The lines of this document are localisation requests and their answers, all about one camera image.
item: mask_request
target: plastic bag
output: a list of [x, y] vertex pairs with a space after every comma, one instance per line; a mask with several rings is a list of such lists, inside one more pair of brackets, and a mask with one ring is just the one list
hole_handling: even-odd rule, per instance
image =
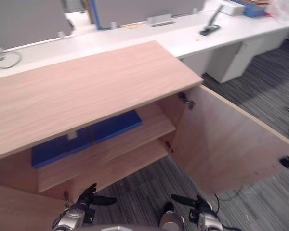
[[267, 12], [280, 22], [289, 22], [289, 0], [272, 0]]

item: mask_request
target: cabinet door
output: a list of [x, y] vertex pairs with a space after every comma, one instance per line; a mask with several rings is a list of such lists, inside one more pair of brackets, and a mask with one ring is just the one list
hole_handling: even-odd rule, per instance
[[173, 159], [207, 193], [269, 177], [285, 167], [289, 140], [210, 89], [191, 90], [172, 141]]
[[64, 201], [0, 186], [0, 231], [51, 231]]

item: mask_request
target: cabinet top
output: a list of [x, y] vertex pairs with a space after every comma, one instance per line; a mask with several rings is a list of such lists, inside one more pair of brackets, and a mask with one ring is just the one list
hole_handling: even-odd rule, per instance
[[156, 42], [0, 78], [0, 159], [201, 82]]

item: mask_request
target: gray desk divider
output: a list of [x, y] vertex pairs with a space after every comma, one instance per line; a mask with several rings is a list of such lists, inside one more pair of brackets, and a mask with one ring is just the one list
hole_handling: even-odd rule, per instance
[[202, 10], [205, 0], [91, 0], [94, 22], [99, 30], [146, 21], [164, 14], [185, 15]]
[[0, 47], [4, 49], [72, 32], [60, 0], [0, 0]]

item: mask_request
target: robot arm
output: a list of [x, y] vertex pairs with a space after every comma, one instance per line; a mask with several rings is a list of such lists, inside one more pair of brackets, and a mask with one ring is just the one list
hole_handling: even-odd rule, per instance
[[223, 225], [217, 214], [212, 210], [212, 206], [201, 196], [197, 195], [197, 200], [193, 200], [172, 194], [171, 198], [178, 203], [193, 208], [189, 212], [189, 221], [197, 224], [199, 231], [223, 231]]
[[81, 228], [83, 223], [91, 224], [93, 222], [94, 213], [90, 209], [90, 204], [107, 206], [117, 202], [116, 198], [96, 196], [96, 184], [87, 188], [78, 198], [77, 202], [69, 209], [66, 209], [53, 222], [53, 231], [67, 231]]

